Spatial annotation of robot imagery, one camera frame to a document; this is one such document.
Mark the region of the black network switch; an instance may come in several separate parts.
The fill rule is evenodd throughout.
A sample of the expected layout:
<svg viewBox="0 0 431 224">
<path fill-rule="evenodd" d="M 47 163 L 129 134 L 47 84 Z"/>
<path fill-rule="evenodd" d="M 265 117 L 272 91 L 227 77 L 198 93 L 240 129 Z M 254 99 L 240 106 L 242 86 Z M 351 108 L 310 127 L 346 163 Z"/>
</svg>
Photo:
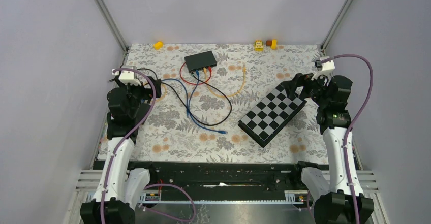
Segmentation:
<svg viewBox="0 0 431 224">
<path fill-rule="evenodd" d="M 212 51 L 185 56 L 184 60 L 189 72 L 200 70 L 206 67 L 217 66 L 217 61 Z"/>
</svg>

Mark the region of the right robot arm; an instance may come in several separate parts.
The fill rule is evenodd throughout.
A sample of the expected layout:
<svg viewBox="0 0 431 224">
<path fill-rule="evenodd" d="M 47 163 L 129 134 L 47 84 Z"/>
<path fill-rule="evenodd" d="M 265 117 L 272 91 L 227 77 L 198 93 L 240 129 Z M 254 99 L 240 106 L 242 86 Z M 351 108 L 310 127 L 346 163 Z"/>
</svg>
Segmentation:
<svg viewBox="0 0 431 224">
<path fill-rule="evenodd" d="M 346 110 L 352 81 L 336 75 L 313 79 L 312 74 L 296 74 L 282 82 L 291 99 L 310 98 L 318 105 L 316 122 L 320 127 L 329 163 L 329 181 L 316 163 L 298 161 L 289 173 L 289 182 L 307 189 L 314 206 L 315 223 L 366 223 L 374 202 L 364 195 L 359 183 L 353 154 L 353 119 Z"/>
</svg>

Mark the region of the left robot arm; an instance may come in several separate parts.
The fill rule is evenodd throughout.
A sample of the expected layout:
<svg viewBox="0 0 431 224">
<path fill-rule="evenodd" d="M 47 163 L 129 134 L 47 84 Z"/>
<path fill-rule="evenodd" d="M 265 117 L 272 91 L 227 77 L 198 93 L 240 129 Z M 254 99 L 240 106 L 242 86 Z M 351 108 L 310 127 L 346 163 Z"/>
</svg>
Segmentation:
<svg viewBox="0 0 431 224">
<path fill-rule="evenodd" d="M 135 207 L 144 188 L 156 186 L 158 176 L 146 168 L 128 170 L 139 127 L 149 117 L 155 99 L 160 98 L 161 80 L 150 77 L 150 87 L 133 79 L 107 93 L 107 159 L 97 189 L 80 207 L 84 223 L 134 223 Z"/>
</svg>

